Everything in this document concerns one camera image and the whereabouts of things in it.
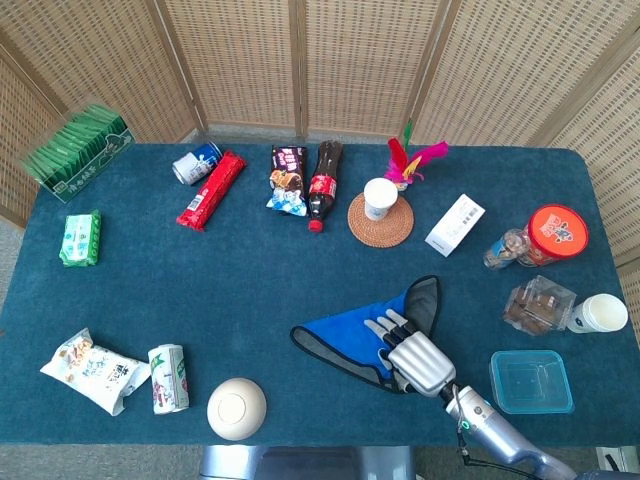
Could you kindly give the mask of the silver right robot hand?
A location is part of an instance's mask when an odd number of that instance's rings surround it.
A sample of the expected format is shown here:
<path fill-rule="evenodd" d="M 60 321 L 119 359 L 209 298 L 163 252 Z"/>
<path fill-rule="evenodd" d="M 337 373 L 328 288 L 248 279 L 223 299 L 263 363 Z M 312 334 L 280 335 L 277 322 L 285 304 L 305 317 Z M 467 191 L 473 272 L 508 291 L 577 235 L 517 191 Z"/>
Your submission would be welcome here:
<path fill-rule="evenodd" d="M 363 324 L 386 345 L 379 357 L 401 391 L 434 398 L 455 380 L 456 369 L 451 360 L 395 310 L 387 309 L 384 316 L 365 319 Z"/>

